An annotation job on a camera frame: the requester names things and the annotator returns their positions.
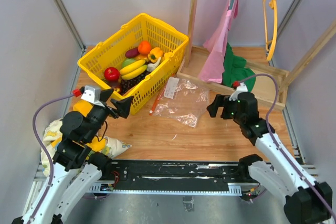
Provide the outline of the red apple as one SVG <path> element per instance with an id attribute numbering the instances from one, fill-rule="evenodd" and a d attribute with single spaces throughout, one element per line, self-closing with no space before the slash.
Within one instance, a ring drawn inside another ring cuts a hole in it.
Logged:
<path id="1" fill-rule="evenodd" d="M 120 78 L 120 73 L 117 68 L 109 67 L 104 71 L 104 78 L 106 81 L 115 82 Z"/>

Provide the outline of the clear zip top bag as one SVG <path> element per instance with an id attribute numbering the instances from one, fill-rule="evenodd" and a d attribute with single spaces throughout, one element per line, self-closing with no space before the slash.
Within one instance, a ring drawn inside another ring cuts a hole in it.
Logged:
<path id="1" fill-rule="evenodd" d="M 208 105 L 208 88 L 172 76 L 155 99 L 149 115 L 174 119 L 195 128 Z"/>

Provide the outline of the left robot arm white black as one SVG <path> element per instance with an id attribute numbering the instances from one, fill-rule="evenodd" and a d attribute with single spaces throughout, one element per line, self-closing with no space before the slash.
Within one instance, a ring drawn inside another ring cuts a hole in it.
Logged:
<path id="1" fill-rule="evenodd" d="M 130 114 L 133 97 L 118 101 L 112 94 L 113 89 L 84 86 L 65 96 L 81 97 L 92 108 L 86 116 L 71 111 L 63 117 L 62 139 L 54 156 L 41 146 L 49 161 L 49 175 L 33 205 L 13 223 L 64 223 L 91 185 L 112 175 L 111 158 L 89 147 L 108 117 L 126 119 Z"/>

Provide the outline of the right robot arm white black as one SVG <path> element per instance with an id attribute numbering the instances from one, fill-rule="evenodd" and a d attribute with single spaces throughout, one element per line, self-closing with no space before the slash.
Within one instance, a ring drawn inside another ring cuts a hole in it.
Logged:
<path id="1" fill-rule="evenodd" d="M 237 123 L 242 135 L 272 164 L 269 167 L 256 154 L 241 158 L 238 177 L 242 181 L 261 183 L 281 201 L 290 223 L 320 223 L 335 219 L 331 187 L 326 182 L 318 182 L 290 155 L 268 120 L 259 116 L 254 94 L 218 94 L 207 107 L 210 117 L 214 118 L 219 108 L 223 109 L 221 118 Z"/>

